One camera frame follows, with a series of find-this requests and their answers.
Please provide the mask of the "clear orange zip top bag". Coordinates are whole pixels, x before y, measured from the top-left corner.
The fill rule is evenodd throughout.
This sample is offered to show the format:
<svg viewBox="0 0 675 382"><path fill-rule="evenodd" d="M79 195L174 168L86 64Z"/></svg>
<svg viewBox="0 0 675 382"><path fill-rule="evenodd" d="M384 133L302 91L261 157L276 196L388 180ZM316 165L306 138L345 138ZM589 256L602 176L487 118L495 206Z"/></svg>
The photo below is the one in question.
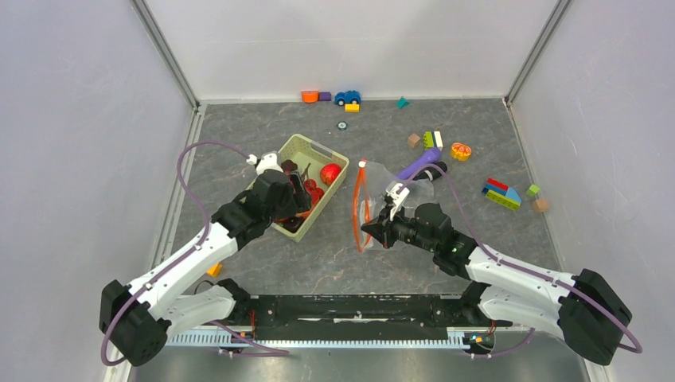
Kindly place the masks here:
<svg viewBox="0 0 675 382"><path fill-rule="evenodd" d="M379 162L362 158L357 164L357 180L352 198L352 226L359 253L373 246L373 238L361 226L376 217L384 197L399 179Z"/></svg>

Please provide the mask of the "light green plastic basket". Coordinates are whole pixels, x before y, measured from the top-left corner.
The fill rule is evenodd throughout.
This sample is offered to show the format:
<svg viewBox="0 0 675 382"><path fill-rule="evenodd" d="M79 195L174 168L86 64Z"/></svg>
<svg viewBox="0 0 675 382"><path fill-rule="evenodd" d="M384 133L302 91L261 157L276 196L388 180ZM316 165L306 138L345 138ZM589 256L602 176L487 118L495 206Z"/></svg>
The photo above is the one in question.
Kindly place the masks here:
<svg viewBox="0 0 675 382"><path fill-rule="evenodd" d="M316 204L313 204L309 212L298 215L302 222L295 232L288 231L281 224L272 224L272 227L285 237L299 243L346 179L349 159L345 155L339 154L337 151L331 150L301 134L293 134L281 146L278 156L280 162L290 160L296 164L303 176L302 179L313 181L310 185L316 185L323 191L323 193L320 193L321 198L317 200ZM341 170L330 185L321 179L321 171L328 165L337 165Z"/></svg>

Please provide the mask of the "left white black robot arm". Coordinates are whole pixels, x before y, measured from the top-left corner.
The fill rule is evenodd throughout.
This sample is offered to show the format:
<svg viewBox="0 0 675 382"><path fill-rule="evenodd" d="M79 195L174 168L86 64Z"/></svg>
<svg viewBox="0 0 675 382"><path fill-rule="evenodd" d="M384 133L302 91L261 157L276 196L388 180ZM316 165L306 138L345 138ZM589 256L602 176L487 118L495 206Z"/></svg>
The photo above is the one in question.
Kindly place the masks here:
<svg viewBox="0 0 675 382"><path fill-rule="evenodd" d="M264 170L250 189L209 216L206 226L165 262L127 284L109 282L102 290L99 311L104 364L116 364L107 357L108 344L121 352L124 361L140 366L180 333L224 319L235 325L244 322L250 303L233 282L219 282L190 296L183 293L212 265L262 236L272 223L310 207L311 197L297 171Z"/></svg>

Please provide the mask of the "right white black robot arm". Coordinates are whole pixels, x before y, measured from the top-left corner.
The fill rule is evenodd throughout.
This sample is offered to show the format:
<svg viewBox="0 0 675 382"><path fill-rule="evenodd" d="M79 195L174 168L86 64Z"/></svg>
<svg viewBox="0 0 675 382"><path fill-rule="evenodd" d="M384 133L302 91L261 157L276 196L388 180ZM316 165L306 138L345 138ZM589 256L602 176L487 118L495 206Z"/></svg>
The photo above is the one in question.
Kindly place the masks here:
<svg viewBox="0 0 675 382"><path fill-rule="evenodd" d="M551 271L503 255L456 230L434 203L422 204L413 216L391 207L359 224L384 248L395 243L429 251L443 272L470 281L460 302L462 319L479 325L486 319L521 324L551 334L582 358L609 365L632 313L600 273L578 275Z"/></svg>

